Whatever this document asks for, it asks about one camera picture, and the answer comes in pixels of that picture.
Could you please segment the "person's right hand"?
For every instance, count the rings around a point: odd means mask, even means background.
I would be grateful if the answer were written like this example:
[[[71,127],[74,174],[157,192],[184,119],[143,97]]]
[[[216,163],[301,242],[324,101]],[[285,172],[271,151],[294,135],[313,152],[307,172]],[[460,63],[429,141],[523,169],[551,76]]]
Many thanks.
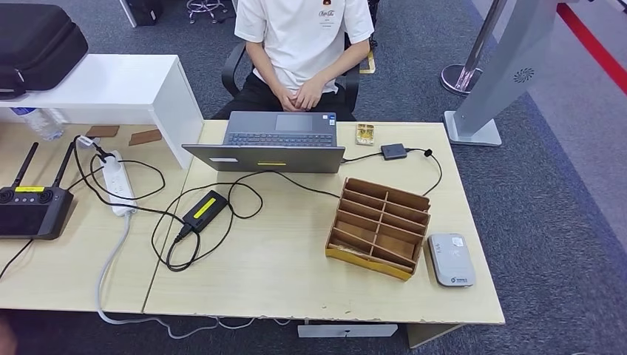
[[[286,87],[281,84],[273,84],[271,91],[275,97],[279,100],[282,109],[286,112],[298,112],[299,108],[295,106],[295,96]]]

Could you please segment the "person's left hand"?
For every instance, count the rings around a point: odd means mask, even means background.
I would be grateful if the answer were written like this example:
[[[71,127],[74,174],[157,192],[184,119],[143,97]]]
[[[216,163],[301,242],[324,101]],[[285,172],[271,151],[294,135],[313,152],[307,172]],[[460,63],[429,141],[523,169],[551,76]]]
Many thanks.
[[[306,81],[296,92],[294,107],[299,111],[308,111],[314,108],[322,97],[325,81],[312,78]]]

